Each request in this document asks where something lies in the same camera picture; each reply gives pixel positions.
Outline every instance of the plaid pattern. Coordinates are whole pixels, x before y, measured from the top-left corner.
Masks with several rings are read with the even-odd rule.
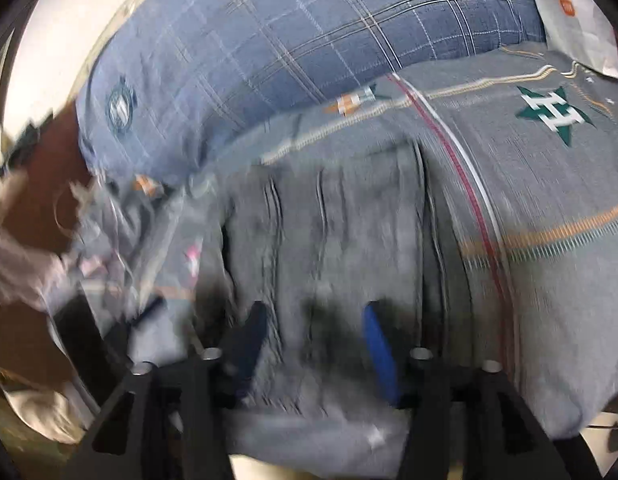
[[[177,184],[277,112],[526,40],[544,40],[534,0],[147,0],[80,92],[81,147],[93,171]]]

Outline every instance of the light blue fabric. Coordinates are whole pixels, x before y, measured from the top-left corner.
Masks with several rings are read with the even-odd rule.
[[[175,185],[275,112],[525,40],[534,0],[147,0],[80,92],[80,146],[91,171]]]

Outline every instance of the green star logo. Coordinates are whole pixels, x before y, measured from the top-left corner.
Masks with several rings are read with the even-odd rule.
[[[547,127],[560,136],[567,146],[572,145],[572,126],[576,123],[587,123],[594,126],[585,112],[571,106],[563,87],[558,87],[549,95],[537,94],[522,86],[518,87],[521,97],[527,103],[527,108],[519,111],[516,117],[542,121]]]

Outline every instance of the red stripe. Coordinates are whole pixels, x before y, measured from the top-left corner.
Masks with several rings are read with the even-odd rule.
[[[487,253],[487,260],[489,261],[489,268],[492,272],[492,279],[494,280],[494,285],[496,286],[496,291],[498,293],[498,299],[500,301],[501,309],[500,309],[500,360],[502,362],[502,366],[505,370],[509,370],[509,358],[507,353],[507,334],[508,330],[508,316],[507,313],[509,309],[507,308],[507,302],[505,301],[505,294],[500,284],[500,276],[498,275],[498,260],[496,258],[496,251],[494,251],[494,247],[492,246],[492,242],[489,239],[489,234],[487,231],[487,225],[483,218],[483,213],[480,210],[480,206],[478,205],[478,198],[474,193],[474,189],[469,184],[469,179],[467,178],[467,174],[463,169],[460,161],[458,160],[454,149],[451,144],[447,140],[447,137],[444,136],[438,124],[436,124],[432,118],[426,113],[424,108],[420,106],[420,104],[413,98],[409,89],[402,83],[402,81],[398,79],[394,79],[390,76],[390,79],[396,83],[400,89],[404,92],[404,94],[409,97],[411,104],[413,107],[418,110],[420,116],[427,123],[427,126],[438,136],[440,142],[445,148],[445,151],[449,155],[451,162],[454,164],[454,168],[458,176],[460,177],[461,182],[463,183],[463,187],[465,188],[465,192],[469,198],[469,202],[471,203],[471,207],[474,210],[474,216],[476,216],[476,221],[478,222],[478,227],[480,229],[481,237],[483,238],[484,249]]]

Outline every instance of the brown surface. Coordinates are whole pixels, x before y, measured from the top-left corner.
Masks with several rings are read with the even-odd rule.
[[[78,121],[68,105],[42,134],[25,168],[28,183],[14,202],[3,227],[21,244],[60,253],[69,243],[55,224],[73,228],[76,202],[69,182],[89,182],[78,148]],[[71,367],[52,342],[46,316],[23,303],[0,305],[0,367],[23,380],[59,390],[71,378]]]

